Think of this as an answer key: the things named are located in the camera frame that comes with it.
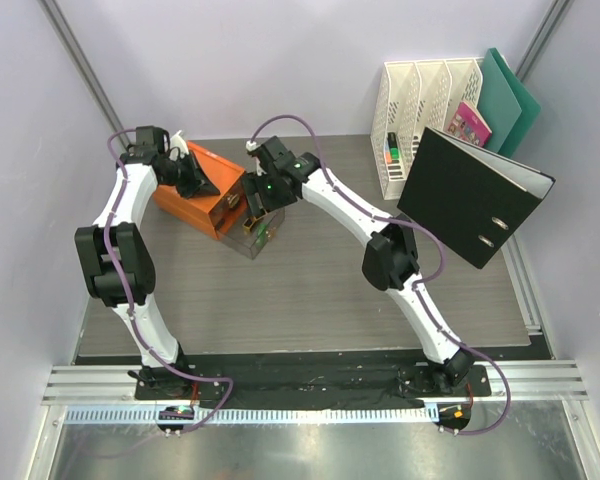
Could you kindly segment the green lipstick box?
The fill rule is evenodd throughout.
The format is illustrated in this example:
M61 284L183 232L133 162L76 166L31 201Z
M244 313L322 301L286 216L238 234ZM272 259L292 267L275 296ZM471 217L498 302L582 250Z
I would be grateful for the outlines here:
M269 241L269 233L267 225L260 225L257 229L255 245L258 248L264 247Z

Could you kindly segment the clear acrylic drawer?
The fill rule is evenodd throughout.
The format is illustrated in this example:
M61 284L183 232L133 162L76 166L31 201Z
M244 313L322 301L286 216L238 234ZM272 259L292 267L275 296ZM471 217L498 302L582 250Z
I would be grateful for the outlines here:
M224 214L223 219L229 222L235 222L247 210L247 199L244 189L241 185L232 188L224 196Z
M280 209L255 218L249 215L243 194L232 195L229 199L228 209L218 224L218 238L225 246L254 260L278 233L286 211Z

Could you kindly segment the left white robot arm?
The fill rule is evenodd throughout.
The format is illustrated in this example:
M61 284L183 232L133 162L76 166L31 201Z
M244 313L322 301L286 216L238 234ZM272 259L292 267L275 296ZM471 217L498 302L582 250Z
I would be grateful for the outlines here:
M145 369L161 369L159 388L170 398L185 397L197 377L186 366L155 299L154 262L140 232L150 197L160 185L189 188L197 182L197 162L177 147L176 158L156 154L137 163L130 154L116 161L116 180L104 210L74 234L82 274L91 297L125 324Z

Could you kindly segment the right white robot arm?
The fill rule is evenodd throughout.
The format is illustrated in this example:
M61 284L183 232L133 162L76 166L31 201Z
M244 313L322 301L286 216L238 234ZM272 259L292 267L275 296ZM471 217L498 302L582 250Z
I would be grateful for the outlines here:
M249 213L261 216L304 200L343 225L365 247L365 279L394 300L416 333L435 389L452 395L463 388L474 357L461 347L423 284L413 229L364 201L315 155L247 146L257 168L243 177Z

